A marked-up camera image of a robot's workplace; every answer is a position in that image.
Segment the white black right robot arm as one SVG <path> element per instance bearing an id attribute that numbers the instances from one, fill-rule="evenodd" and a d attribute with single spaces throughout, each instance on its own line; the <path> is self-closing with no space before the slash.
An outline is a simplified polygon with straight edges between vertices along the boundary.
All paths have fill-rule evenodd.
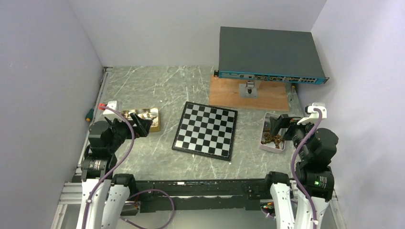
<path id="1" fill-rule="evenodd" d="M 286 114 L 270 117 L 269 130 L 276 135 L 285 129 L 282 139 L 291 141 L 295 152 L 291 173 L 297 188 L 297 211 L 293 211 L 287 174 L 270 172 L 263 185 L 264 194 L 273 200 L 278 229 L 319 229 L 334 191 L 331 159 L 337 152 L 338 137 L 329 129 L 319 128 L 322 114 L 298 119 Z"/>

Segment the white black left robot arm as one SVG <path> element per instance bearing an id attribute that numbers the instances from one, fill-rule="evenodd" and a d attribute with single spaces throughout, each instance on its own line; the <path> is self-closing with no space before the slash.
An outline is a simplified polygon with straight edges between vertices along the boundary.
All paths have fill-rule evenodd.
<path id="1" fill-rule="evenodd" d="M 114 229 L 127 200 L 137 194 L 132 174 L 114 174 L 119 164 L 115 155 L 127 140 L 147 137 L 153 121 L 131 113 L 130 119 L 106 117 L 89 128 L 89 145 L 81 165 L 82 200 L 78 229 Z"/>

